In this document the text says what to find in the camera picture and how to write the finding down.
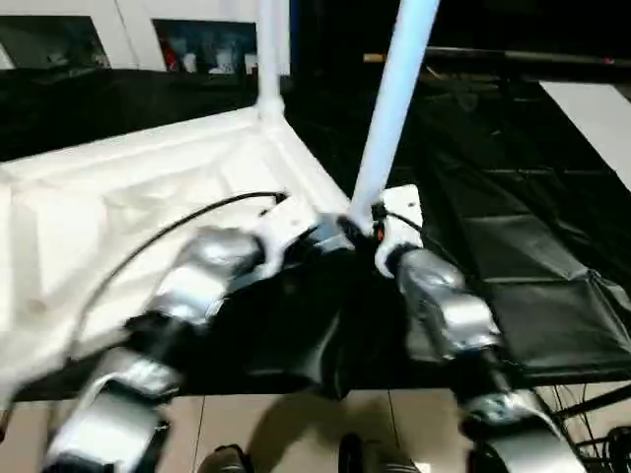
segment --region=white metal pole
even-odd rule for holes
[[[399,5],[349,211],[364,232],[371,230],[371,206],[386,187],[439,3],[401,0]]]
[[[274,121],[283,115],[280,96],[276,19],[278,0],[258,0],[256,49],[258,56],[258,110],[262,121]]]

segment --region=floor tile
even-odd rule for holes
[[[45,441],[48,402],[19,403],[7,436],[0,443],[2,471],[35,473],[40,469]]]
[[[339,442],[349,432],[395,446],[386,391],[355,391],[341,403],[304,393],[209,396],[195,462],[219,445],[237,443],[257,473],[333,473]]]
[[[469,442],[457,429],[456,401],[446,389],[393,390],[400,448],[432,473],[464,472]]]
[[[158,468],[159,473],[194,471],[203,403],[203,397],[180,397],[166,409],[171,421],[171,433]]]

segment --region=black cloth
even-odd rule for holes
[[[286,116],[352,193],[377,84],[298,85]],[[247,106],[253,84],[139,71],[0,74],[0,158]],[[537,84],[420,84],[390,185],[415,183],[429,248],[486,299],[536,383],[622,379],[631,367],[631,195]],[[185,391],[445,385],[417,320],[369,252],[338,251],[249,289],[191,361]],[[63,397],[89,364],[23,398]]]

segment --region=white panel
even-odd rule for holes
[[[116,0],[141,69],[164,71],[153,20],[256,22],[256,0]],[[280,71],[289,74],[289,0],[276,0]]]
[[[137,68],[114,0],[2,0],[0,16],[7,15],[91,17],[111,67]]]
[[[0,402],[57,367],[105,274],[157,229],[244,191],[287,190],[319,212],[348,199],[286,121],[255,108],[199,118],[0,166]],[[138,313],[201,225],[251,227],[267,198],[231,204],[143,253],[90,312],[82,350]]]
[[[608,85],[542,82],[541,86],[631,189],[631,103]]]

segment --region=tile floor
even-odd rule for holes
[[[591,386],[588,397],[615,387]],[[575,396],[581,386],[570,386]],[[569,401],[569,390],[563,390]],[[541,393],[554,405],[552,391]],[[47,402],[21,404],[5,441],[0,471],[37,471]],[[591,416],[595,435],[629,419],[629,404]],[[238,443],[258,473],[337,472],[337,447],[347,432],[399,446],[432,473],[464,472],[467,441],[457,432],[456,406],[443,389],[354,391],[335,403],[309,394],[182,397],[168,409],[174,421],[160,473],[194,472],[218,445]],[[585,437],[584,426],[570,425]]]

